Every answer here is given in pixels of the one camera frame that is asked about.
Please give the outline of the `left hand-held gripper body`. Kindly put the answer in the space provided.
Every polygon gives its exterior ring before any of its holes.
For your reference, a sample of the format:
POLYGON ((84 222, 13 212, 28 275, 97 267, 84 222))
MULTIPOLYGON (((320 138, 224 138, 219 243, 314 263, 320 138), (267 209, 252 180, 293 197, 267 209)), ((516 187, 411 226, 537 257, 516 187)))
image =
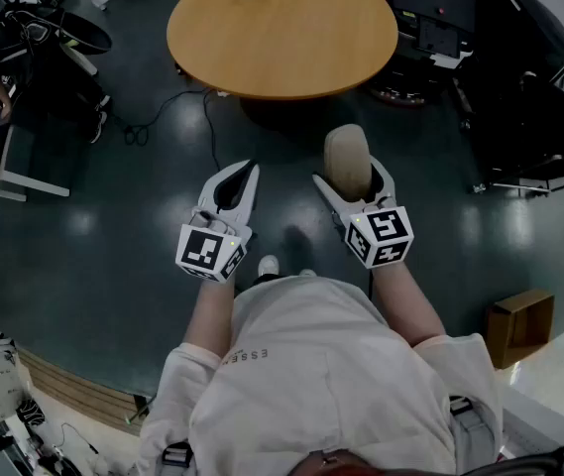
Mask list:
POLYGON ((187 274, 206 281, 227 283, 246 257, 253 231, 199 206, 182 224, 175 263, 187 274))

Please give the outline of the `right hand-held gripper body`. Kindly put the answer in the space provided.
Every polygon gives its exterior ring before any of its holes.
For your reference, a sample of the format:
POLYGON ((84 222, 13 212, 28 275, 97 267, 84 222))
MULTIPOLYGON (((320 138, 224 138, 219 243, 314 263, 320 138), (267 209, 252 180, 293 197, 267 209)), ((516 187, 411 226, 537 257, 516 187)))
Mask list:
POLYGON ((371 203, 339 199, 337 214, 345 228, 344 243, 366 269, 404 260, 414 234, 405 207, 392 196, 371 203))

